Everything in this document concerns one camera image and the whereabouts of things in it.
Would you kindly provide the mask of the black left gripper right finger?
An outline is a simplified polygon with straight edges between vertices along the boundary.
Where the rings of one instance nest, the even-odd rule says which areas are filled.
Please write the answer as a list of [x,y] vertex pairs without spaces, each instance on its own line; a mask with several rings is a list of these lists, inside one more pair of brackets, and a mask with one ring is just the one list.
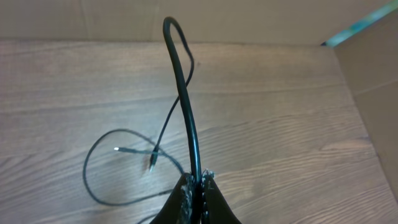
[[203,224],[241,224],[223,197],[215,180],[215,173],[206,169],[202,174]]

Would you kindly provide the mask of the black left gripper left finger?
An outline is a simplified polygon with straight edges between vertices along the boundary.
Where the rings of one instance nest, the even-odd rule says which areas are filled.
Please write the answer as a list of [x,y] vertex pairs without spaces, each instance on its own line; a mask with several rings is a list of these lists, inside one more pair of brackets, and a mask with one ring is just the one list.
[[189,224],[193,215],[193,176],[184,173],[173,188],[165,205],[150,224]]

